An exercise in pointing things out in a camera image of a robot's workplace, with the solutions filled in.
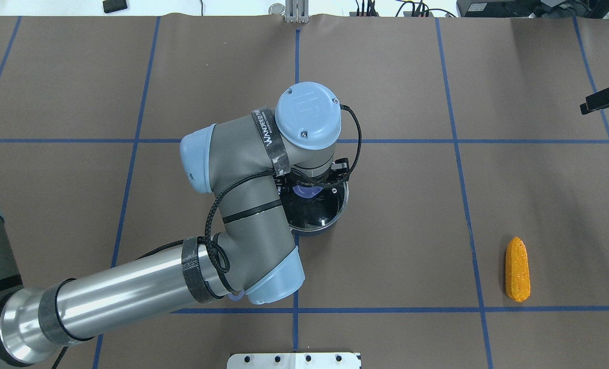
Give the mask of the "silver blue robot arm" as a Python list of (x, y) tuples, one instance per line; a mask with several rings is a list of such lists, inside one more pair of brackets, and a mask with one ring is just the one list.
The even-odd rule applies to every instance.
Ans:
[(305, 275), (294, 218), (340, 193), (358, 159), (335, 159), (342, 113), (326, 86), (288, 87), (274, 107), (179, 143), (185, 182), (210, 203), (178, 240), (94, 275), (24, 286), (0, 210), (0, 368), (29, 368), (101, 334), (243, 292), (281, 300)]

